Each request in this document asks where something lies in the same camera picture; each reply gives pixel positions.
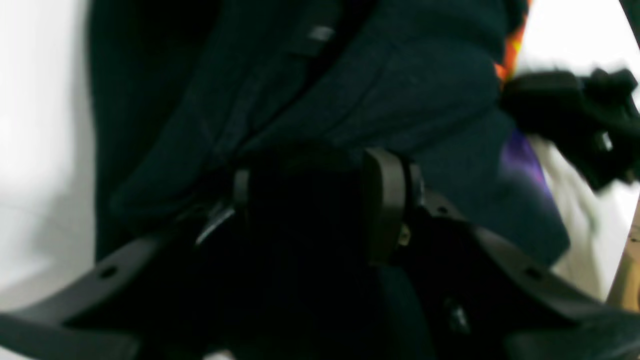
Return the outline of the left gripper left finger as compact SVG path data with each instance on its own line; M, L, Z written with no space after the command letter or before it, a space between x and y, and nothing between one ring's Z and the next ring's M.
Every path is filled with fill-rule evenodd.
M206 360L198 268L210 237L245 210L250 171L211 206L197 206L126 244L50 296L1 313L1 347L31 360Z

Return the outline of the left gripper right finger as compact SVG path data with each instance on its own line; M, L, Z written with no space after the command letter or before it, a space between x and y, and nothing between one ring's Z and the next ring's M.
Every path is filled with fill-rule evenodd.
M639 315L580 292L425 187L381 148L362 161L368 261L406 274L439 360L637 360Z

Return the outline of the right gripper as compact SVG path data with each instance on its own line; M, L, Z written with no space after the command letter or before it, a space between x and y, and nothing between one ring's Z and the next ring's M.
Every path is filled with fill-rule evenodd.
M519 129L553 143L594 191L640 172L640 118L629 69L588 76L554 70L528 73L503 85L500 106Z

